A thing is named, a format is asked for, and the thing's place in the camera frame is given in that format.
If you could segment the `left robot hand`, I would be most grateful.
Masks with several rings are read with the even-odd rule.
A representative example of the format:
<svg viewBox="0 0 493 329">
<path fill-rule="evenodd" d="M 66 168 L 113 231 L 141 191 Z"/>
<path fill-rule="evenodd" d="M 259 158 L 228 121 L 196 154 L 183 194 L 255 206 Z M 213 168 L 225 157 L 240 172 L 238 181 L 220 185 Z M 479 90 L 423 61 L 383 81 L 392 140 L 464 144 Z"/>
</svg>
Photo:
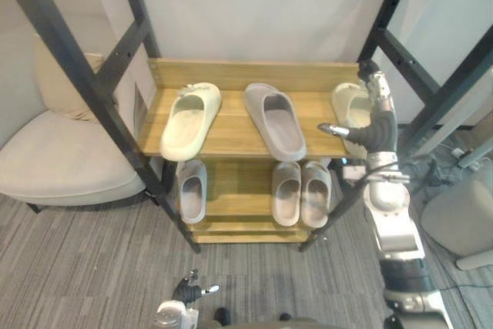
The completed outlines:
<svg viewBox="0 0 493 329">
<path fill-rule="evenodd" d="M 175 287 L 172 299 L 184 304 L 191 304 L 200 298 L 216 294 L 220 291 L 219 284 L 202 288 L 196 284 L 199 274 L 197 269 L 191 270 Z"/>
</svg>

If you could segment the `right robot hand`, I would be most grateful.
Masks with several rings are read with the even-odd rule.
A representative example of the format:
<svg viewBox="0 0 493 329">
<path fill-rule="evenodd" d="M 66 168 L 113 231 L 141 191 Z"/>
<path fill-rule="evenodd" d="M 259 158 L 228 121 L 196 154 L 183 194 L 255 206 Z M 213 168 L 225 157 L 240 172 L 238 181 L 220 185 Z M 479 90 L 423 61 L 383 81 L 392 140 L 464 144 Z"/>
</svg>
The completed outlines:
<svg viewBox="0 0 493 329">
<path fill-rule="evenodd" d="M 359 83 L 341 83 L 331 93 L 338 124 L 320 123 L 317 128 L 338 136 L 350 153 L 367 154 L 397 150 L 397 121 L 394 101 L 385 74 L 376 62 L 359 63 Z"/>
</svg>

